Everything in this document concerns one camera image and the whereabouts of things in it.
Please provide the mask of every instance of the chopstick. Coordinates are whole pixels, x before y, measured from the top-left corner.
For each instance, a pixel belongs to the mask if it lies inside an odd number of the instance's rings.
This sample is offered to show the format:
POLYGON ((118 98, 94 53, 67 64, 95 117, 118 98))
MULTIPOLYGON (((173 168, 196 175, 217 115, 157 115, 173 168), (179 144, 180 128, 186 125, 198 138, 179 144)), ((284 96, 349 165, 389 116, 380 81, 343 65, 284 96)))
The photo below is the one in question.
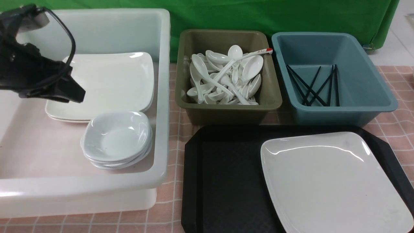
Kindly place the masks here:
MULTIPOLYGON (((331 73, 334 72, 334 66, 331 68, 331 73)), ((331 96, 332 96, 332 83, 333 83, 333 76, 329 82, 329 92, 328 92, 328 106, 331 106, 331 96)))
POLYGON ((302 89, 299 87, 299 84, 296 82, 296 80, 295 80, 295 78, 293 77, 292 73, 291 73, 291 72, 289 72, 289 70, 288 70, 288 73, 289 73, 290 80, 291 80, 291 81, 295 84, 296 89, 298 89, 299 94, 301 95, 301 97, 302 97, 302 98, 303 98, 303 100, 305 101, 306 105, 307 105, 307 106, 310 106, 310 104, 309 104, 308 100, 306 100, 306 99, 305 99, 305 94, 302 92, 302 89))
POLYGON ((338 67, 337 65, 335 65, 335 77, 336 77, 336 82, 335 82, 335 89, 336 89, 336 106, 340 106, 339 103, 339 84, 338 84, 338 67))
MULTIPOLYGON (((315 81, 316 81, 316 78, 318 77, 318 74, 319 74, 319 71, 320 71, 320 69, 322 68, 322 66, 319 66, 319 69, 317 70, 317 72, 316 72, 316 74, 315 74, 315 77, 313 78, 313 80, 312 80, 312 83, 311 83, 311 85, 310 85, 310 89, 312 89, 313 88, 313 85, 315 84, 315 81)), ((308 92, 306 93, 306 95, 305 95, 305 99, 303 100, 303 102, 302 102, 302 105, 304 105, 305 104, 305 100, 308 100, 308 97, 309 97, 309 94, 311 93, 311 91, 310 90, 308 90, 308 92)))
POLYGON ((316 99, 323 105, 323 106, 327 106, 327 104, 325 103, 325 101, 323 101, 323 99, 321 99, 310 87, 308 84, 306 84, 306 82, 289 66, 286 65, 288 69, 290 69, 292 71, 293 74, 295 74, 295 76, 299 79, 299 81, 313 94, 313 97, 316 97, 316 99))
MULTIPOLYGON (((325 85, 328 83, 328 81, 333 77, 333 74, 334 74, 334 72, 331 72, 329 77, 325 80, 325 82, 322 84, 322 86, 316 92, 317 95, 322 91, 322 89, 325 87, 325 85)), ((309 104, 312 105, 312 103, 315 101, 315 99, 316 99, 316 96, 313 96, 313 98, 310 100, 309 104)))

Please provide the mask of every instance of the black tray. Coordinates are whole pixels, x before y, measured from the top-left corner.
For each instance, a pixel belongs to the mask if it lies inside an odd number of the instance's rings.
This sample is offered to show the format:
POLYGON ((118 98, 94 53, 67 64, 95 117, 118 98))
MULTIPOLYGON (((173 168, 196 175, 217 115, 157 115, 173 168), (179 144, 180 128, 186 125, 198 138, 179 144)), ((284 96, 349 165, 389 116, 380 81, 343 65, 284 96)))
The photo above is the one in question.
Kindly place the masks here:
POLYGON ((388 143, 355 126, 207 126, 185 145, 181 224, 186 233, 285 233, 260 160, 273 138, 340 131, 360 135, 414 215, 414 189, 388 143))

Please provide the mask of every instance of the white floor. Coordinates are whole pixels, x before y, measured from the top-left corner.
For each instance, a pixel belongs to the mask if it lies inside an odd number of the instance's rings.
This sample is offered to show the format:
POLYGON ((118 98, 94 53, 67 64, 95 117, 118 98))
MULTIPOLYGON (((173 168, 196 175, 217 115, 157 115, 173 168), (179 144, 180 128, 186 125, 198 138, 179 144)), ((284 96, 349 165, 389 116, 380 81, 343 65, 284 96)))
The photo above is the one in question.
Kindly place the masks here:
POLYGON ((414 27, 406 15, 414 13, 413 0, 400 0, 384 46, 369 55, 377 66, 414 66, 414 27))

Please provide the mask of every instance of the blue plastic bin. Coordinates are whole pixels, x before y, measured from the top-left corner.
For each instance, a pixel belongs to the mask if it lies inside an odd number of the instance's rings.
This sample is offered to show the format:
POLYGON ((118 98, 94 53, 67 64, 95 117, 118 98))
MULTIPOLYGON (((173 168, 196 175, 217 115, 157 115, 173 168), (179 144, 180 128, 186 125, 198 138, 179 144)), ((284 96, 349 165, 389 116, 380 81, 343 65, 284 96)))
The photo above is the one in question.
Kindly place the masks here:
MULTIPOLYGON (((355 37, 343 33, 280 32, 272 36, 272 43, 297 124, 364 126, 381 112, 397 109, 397 100, 355 37), (291 82, 286 64, 308 85, 322 66, 312 88, 315 92, 336 64, 340 106, 335 107, 334 88, 331 107, 318 101, 312 106, 302 105, 303 99, 291 82)), ((307 89, 298 83, 306 93, 307 89)), ((326 85, 319 94, 324 101, 328 90, 326 85)))

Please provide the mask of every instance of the black cable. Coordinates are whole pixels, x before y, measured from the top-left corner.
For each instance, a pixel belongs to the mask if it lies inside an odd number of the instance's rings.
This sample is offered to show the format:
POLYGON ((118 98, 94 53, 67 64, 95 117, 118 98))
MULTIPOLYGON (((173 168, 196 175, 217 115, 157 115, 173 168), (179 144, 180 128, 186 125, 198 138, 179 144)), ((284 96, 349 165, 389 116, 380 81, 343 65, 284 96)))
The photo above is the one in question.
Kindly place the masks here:
POLYGON ((67 58, 67 61, 65 63, 65 66, 63 67, 63 69, 57 73, 56 75, 50 76, 47 79, 44 79, 42 81, 40 81, 39 83, 29 86, 29 87, 11 87, 11 86, 0 86, 0 90, 13 90, 13 91, 21 91, 21 90, 33 90, 33 89, 39 89, 42 88, 44 86, 50 85, 56 81, 58 81, 60 79, 60 77, 65 74, 69 67, 70 67, 70 63, 72 62, 73 57, 75 56, 75 51, 76 51, 76 43, 75 43, 75 39, 73 38, 72 33, 70 33, 69 29, 66 27, 66 25, 59 19, 59 17, 53 13, 53 11, 51 11, 50 9, 48 9, 47 7, 43 7, 40 9, 42 12, 47 12, 49 13, 58 23, 59 25, 63 28, 63 30, 66 32, 66 34, 69 36, 70 42, 72 44, 72 48, 70 51, 70 55, 67 58))

